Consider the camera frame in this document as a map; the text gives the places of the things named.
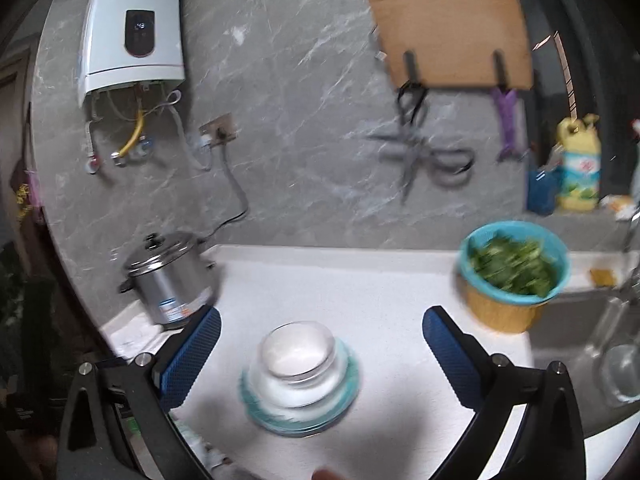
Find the person right hand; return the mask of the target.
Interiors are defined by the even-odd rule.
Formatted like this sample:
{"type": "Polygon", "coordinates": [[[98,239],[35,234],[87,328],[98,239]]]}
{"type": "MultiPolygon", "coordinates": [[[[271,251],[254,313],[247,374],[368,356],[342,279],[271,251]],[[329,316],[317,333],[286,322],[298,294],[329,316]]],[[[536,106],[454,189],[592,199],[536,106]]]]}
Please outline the person right hand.
{"type": "Polygon", "coordinates": [[[311,480],[347,480],[347,478],[328,468],[320,468],[311,475],[311,480]]]}

